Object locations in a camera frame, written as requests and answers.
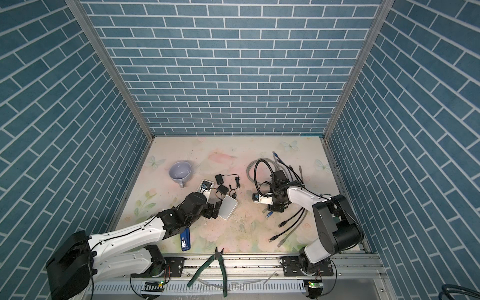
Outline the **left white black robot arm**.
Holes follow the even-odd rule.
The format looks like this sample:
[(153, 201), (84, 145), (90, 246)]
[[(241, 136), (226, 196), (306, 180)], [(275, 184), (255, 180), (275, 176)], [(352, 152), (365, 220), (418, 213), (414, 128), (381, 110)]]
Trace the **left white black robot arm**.
[(201, 217), (216, 219), (222, 203), (192, 192), (180, 205), (139, 224), (91, 236), (75, 232), (46, 263), (52, 299), (69, 300), (89, 285), (124, 274), (162, 271), (166, 261), (157, 244), (184, 233)]

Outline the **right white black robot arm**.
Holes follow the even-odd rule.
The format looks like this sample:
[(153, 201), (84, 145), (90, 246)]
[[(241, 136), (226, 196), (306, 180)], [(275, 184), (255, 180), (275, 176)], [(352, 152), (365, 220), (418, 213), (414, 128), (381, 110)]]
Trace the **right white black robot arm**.
[(298, 205), (301, 212), (314, 216), (317, 238), (299, 251), (299, 262), (304, 273), (319, 271), (323, 263), (342, 251), (350, 250), (364, 239), (349, 201), (343, 195), (326, 197), (315, 194), (300, 181), (290, 181), (283, 171), (271, 175), (272, 203), (268, 210), (282, 213), (289, 205)]

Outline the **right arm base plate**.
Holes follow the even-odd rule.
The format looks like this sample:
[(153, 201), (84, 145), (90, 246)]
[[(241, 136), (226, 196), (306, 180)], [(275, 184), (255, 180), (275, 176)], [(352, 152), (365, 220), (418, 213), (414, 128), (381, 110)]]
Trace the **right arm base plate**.
[(310, 263), (303, 256), (282, 256), (279, 259), (284, 276), (333, 276), (333, 264), (330, 258), (321, 260), (317, 263)]

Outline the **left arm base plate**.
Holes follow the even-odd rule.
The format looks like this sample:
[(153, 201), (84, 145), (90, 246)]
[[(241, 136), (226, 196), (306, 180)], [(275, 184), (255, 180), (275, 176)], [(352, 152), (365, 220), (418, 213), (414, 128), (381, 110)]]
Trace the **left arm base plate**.
[(153, 264), (143, 273), (132, 274), (133, 278), (180, 278), (186, 259), (184, 257), (167, 257), (164, 263)]

